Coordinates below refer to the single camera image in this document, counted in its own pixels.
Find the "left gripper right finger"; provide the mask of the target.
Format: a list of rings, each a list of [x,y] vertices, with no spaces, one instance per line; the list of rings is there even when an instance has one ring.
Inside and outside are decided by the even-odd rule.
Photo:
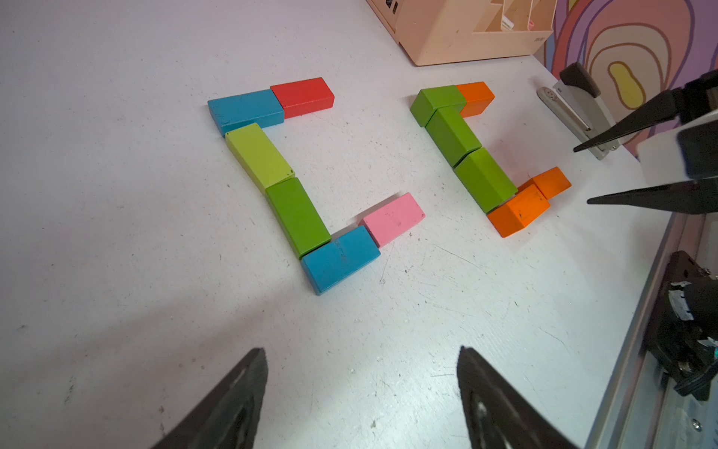
[[[476,350],[463,346],[457,380],[473,448],[573,448]]]

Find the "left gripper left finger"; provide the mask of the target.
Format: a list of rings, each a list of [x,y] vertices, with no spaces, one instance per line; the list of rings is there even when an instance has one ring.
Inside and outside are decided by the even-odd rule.
[[[161,448],[252,448],[266,392],[266,352],[252,349],[161,439]]]

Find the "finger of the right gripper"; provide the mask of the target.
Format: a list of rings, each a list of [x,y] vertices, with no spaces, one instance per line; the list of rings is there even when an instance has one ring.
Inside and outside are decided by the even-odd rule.
[[[579,153],[612,140],[620,140],[643,129],[672,121],[675,117],[680,119],[682,125],[687,125],[714,110],[717,110],[717,69],[688,82],[684,87],[659,93],[616,125],[589,138],[573,151]]]
[[[682,181],[589,198],[589,205],[622,205],[691,215],[716,213],[717,179]]]

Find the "teal block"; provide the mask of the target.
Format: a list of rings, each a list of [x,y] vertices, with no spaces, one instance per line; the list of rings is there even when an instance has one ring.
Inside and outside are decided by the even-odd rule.
[[[301,265],[317,295],[343,282],[381,255],[365,226],[310,252]]]
[[[208,107],[223,137],[252,123],[268,127],[279,125],[285,119],[284,109],[270,89],[212,99],[208,101]]]

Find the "orange block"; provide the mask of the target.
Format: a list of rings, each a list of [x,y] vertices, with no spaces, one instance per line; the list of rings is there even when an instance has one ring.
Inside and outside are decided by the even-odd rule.
[[[485,82],[461,84],[457,89],[466,100],[460,112],[463,118],[481,115],[495,99],[495,94]]]
[[[487,218],[503,238],[526,229],[549,209],[549,200],[535,185],[529,185],[505,204],[491,211]]]
[[[536,187],[542,196],[550,200],[570,189],[572,184],[559,167],[554,167],[529,179],[518,187],[518,191],[529,187]]]

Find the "pink block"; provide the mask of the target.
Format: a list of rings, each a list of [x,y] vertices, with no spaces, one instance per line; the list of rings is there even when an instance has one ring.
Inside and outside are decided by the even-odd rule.
[[[404,194],[365,216],[364,226],[379,248],[411,230],[426,218],[426,214],[411,193]]]

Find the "light green block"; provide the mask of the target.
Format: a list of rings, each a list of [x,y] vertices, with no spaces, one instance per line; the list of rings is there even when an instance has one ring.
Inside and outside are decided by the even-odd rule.
[[[257,123],[229,131],[224,138],[231,153],[263,194],[267,188],[295,177],[293,168]]]

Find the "red block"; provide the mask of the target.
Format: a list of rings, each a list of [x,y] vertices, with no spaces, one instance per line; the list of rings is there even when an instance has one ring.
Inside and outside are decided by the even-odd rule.
[[[270,90],[280,102],[285,119],[328,110],[335,102],[335,96],[323,78],[272,85]]]

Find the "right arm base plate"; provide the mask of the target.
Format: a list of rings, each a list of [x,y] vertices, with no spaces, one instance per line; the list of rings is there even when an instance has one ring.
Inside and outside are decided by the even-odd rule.
[[[710,398],[717,375],[717,278],[684,251],[671,255],[645,343],[680,396]]]

